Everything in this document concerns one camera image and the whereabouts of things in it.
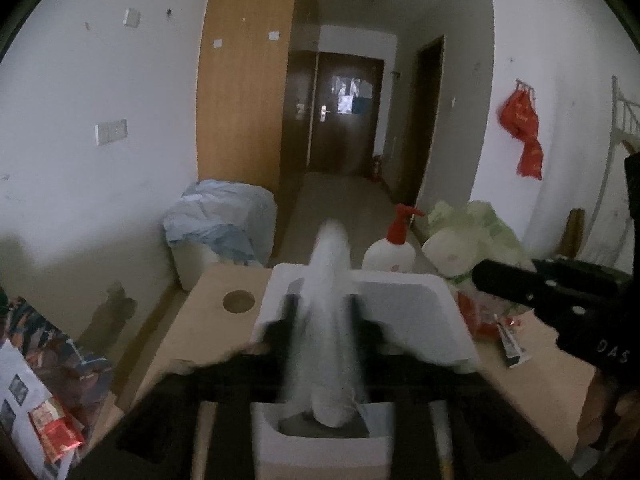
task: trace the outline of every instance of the white wall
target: white wall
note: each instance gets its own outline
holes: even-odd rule
[[[380,111],[373,152],[382,153],[385,146],[386,128],[393,91],[393,72],[396,63],[396,46],[398,38],[393,34],[365,30],[363,28],[323,25],[320,28],[320,52],[351,54],[353,56],[371,57],[385,61],[385,73],[380,89]]]
[[[416,57],[444,36],[444,63],[430,158],[417,206],[430,211],[440,199],[460,207],[474,184],[486,129],[494,66],[492,0],[441,0],[398,39],[396,83],[385,149],[385,181],[395,189],[412,107]]]
[[[611,76],[640,98],[640,55],[603,0],[494,0],[490,118],[472,199],[489,200],[535,256],[554,250],[572,208],[593,213],[611,123]],[[522,144],[496,110],[520,78],[536,89],[543,180],[516,176]]]
[[[206,1],[44,0],[0,64],[0,280],[71,336],[120,280],[138,310],[115,354],[174,278],[160,221],[196,179]],[[95,146],[117,119],[129,137]]]

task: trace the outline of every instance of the hanging red bag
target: hanging red bag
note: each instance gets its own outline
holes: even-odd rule
[[[542,180],[542,146],[538,142],[538,114],[532,99],[533,89],[518,81],[516,91],[500,112],[500,124],[513,137],[524,142],[518,164],[520,176]]]

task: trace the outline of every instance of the white switch panel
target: white switch panel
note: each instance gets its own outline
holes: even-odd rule
[[[95,144],[103,146],[127,137],[127,120],[111,121],[95,125]]]
[[[140,24],[140,11],[131,8],[127,9],[124,13],[124,21],[122,23],[127,27],[138,28]]]

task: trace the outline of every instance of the doorway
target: doorway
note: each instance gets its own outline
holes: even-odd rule
[[[309,171],[369,176],[385,62],[318,55]]]
[[[409,127],[402,149],[401,176],[396,193],[400,203],[414,206],[429,161],[438,114],[444,36],[417,54]]]

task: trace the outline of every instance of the fire extinguisher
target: fire extinguisher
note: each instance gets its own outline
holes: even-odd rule
[[[371,181],[380,182],[382,180],[382,157],[376,155],[373,157],[373,169],[371,171]]]

